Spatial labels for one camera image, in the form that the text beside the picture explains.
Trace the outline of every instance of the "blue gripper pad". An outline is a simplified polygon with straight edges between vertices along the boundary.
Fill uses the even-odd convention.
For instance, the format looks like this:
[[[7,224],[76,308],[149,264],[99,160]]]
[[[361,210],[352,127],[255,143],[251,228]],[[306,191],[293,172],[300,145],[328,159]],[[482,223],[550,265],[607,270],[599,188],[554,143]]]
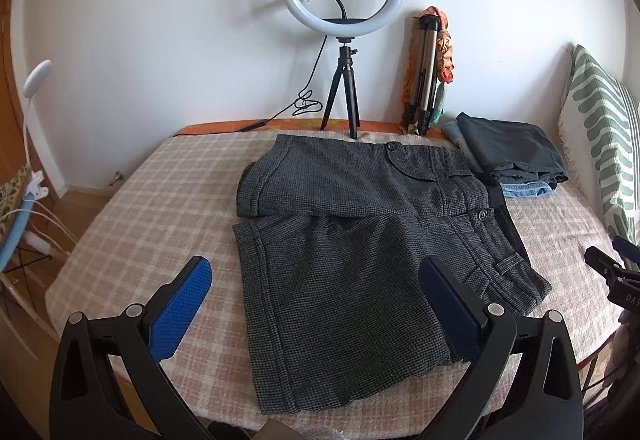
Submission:
[[[150,324],[148,349],[156,362],[173,356],[211,286],[209,261],[203,257],[194,257],[191,261],[194,260],[197,261],[191,272],[175,290],[158,317]]]
[[[455,351],[463,359],[471,363],[476,362],[481,352],[480,327],[460,294],[453,289],[430,257],[420,263],[418,279],[422,293],[431,305]]]

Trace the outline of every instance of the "grey shorts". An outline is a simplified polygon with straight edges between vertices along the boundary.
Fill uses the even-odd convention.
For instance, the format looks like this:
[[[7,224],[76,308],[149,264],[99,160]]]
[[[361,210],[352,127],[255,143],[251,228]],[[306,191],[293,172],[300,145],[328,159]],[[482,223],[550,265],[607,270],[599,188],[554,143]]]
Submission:
[[[528,314],[551,286],[459,150],[278,135],[238,185],[252,377],[264,413],[322,410],[460,360],[420,291],[437,255]]]

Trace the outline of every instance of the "screw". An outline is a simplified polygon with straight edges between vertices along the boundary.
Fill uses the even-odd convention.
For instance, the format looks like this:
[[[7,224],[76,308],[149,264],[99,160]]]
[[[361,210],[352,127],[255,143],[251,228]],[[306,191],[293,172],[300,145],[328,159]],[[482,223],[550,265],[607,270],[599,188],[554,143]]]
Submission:
[[[502,308],[502,305],[498,305],[498,303],[491,303],[486,309],[489,310],[491,315],[504,314],[504,308]]]
[[[120,171],[116,171],[116,173],[113,175],[113,180],[109,182],[109,186],[113,187],[113,185],[115,185],[116,182],[121,182],[123,180],[124,180],[124,174],[122,174]]]
[[[82,320],[82,312],[73,312],[69,315],[69,323],[77,325]]]
[[[555,323],[561,323],[562,314],[558,310],[549,310],[549,319]]]
[[[140,314],[142,314],[142,306],[131,305],[127,308],[125,313],[127,314],[127,317],[138,317]]]

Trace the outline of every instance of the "folded jeans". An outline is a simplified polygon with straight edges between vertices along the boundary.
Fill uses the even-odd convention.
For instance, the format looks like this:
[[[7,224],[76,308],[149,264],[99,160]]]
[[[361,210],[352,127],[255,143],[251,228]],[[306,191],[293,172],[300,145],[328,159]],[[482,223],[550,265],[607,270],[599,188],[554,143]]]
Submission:
[[[502,193],[507,198],[537,198],[553,194],[553,189],[546,182],[500,184],[500,187],[502,187]]]
[[[554,189],[568,180],[562,156],[540,127],[465,113],[456,121],[478,165],[501,184],[535,181]]]

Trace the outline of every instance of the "leopard print fabric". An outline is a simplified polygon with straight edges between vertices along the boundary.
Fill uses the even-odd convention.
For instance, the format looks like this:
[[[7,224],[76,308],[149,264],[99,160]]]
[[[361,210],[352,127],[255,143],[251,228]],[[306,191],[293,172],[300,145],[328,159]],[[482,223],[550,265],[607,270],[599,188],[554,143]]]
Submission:
[[[0,218],[20,206],[20,203],[22,202],[22,195],[24,194],[24,188],[28,182],[29,171],[29,166],[25,164],[18,170],[11,180],[0,185]],[[8,229],[11,227],[13,219],[13,214],[4,219],[0,219],[0,243],[4,241],[4,237]]]

